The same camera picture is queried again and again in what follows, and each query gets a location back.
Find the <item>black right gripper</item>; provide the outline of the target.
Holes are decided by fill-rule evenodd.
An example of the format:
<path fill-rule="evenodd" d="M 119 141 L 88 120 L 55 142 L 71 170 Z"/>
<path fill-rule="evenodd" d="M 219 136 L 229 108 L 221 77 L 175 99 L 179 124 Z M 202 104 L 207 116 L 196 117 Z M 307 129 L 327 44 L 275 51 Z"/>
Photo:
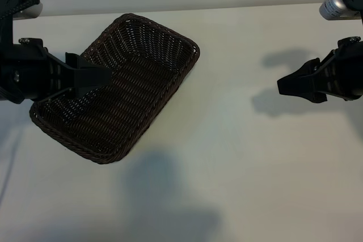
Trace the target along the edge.
<path fill-rule="evenodd" d="M 305 85 L 294 84 L 299 78 L 313 75 L 313 90 Z M 327 95 L 345 101 L 357 100 L 362 96 L 362 41 L 353 36 L 337 42 L 320 62 L 314 58 L 305 62 L 297 71 L 277 81 L 280 95 L 306 99 L 312 103 L 327 101 Z"/>

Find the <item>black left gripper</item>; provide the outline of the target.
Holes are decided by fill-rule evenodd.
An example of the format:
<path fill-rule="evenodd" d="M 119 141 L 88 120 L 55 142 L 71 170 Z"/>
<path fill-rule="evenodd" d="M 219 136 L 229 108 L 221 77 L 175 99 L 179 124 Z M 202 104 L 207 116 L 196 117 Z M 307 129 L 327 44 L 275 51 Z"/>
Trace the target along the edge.
<path fill-rule="evenodd" d="M 75 97 L 111 82 L 112 70 L 75 53 L 66 63 L 51 55 L 41 39 L 22 38 L 18 44 L 1 42 L 1 100 L 15 104 L 25 99 L 47 101 L 74 90 Z M 79 74 L 74 86 L 74 72 Z"/>

